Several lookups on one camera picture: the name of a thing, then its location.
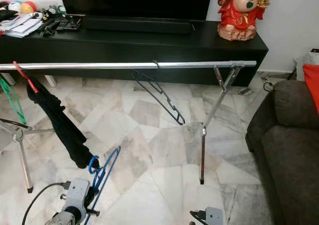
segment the marble floor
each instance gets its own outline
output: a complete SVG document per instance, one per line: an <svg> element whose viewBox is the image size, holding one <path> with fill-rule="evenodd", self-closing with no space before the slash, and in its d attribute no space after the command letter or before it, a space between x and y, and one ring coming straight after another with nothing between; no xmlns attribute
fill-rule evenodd
<svg viewBox="0 0 319 225"><path fill-rule="evenodd" d="M186 120L178 125L142 87L133 81L57 77L52 88L65 113L88 138L85 145L104 163L110 151L122 151L92 217L94 225L188 225L190 210L207 206L224 211L224 224L271 225L270 212L254 157L244 139L247 125L267 94L255 77L250 90L234 87L225 97L217 118L207 129L205 185L199 184L200 122L217 99L220 88L207 85L162 83ZM18 94L28 124L50 128L42 109L31 102L24 81ZM0 93L0 117L18 120ZM79 177L78 169L53 133L32 134L24 140L34 182L27 194L17 145L0 130L0 225L21 224L33 197L47 184ZM43 225L64 204L63 189L52 187L32 207L27 224Z"/></svg>

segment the sofa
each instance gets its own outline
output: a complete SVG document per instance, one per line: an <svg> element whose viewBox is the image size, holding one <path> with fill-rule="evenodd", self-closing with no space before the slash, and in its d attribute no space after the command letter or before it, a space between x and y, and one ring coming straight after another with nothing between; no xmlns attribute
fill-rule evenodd
<svg viewBox="0 0 319 225"><path fill-rule="evenodd" d="M307 85L275 84L246 134L274 224L319 225L319 116Z"/></svg>

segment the black garment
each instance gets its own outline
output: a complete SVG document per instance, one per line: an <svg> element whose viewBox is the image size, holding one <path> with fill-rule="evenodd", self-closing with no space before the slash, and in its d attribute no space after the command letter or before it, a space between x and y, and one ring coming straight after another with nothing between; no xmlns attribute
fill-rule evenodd
<svg viewBox="0 0 319 225"><path fill-rule="evenodd" d="M93 157L89 149L83 145L86 141L85 136L63 113L65 107L60 105L61 101L52 95L37 79L33 77L30 77L30 79L39 92L35 93L30 85L27 84L26 90L29 98L34 101L34 103L39 104L50 118L56 135L64 144L71 159L79 168L85 168L89 165ZM93 167L99 168L99 162L97 160L95 160Z"/></svg>

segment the soundbar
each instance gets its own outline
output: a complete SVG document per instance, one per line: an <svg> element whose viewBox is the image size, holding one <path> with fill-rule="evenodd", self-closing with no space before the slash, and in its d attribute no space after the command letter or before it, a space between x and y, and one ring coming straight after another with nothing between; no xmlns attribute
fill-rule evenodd
<svg viewBox="0 0 319 225"><path fill-rule="evenodd" d="M187 20L143 17L105 17L87 15L82 20L82 26L85 29L175 34L190 34L194 31L192 23Z"/></svg>

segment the television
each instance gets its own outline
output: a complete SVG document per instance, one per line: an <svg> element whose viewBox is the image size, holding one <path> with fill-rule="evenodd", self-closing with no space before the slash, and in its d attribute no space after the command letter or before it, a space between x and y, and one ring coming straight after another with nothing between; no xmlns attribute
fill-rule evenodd
<svg viewBox="0 0 319 225"><path fill-rule="evenodd" d="M63 0L69 14L205 20L210 0Z"/></svg>

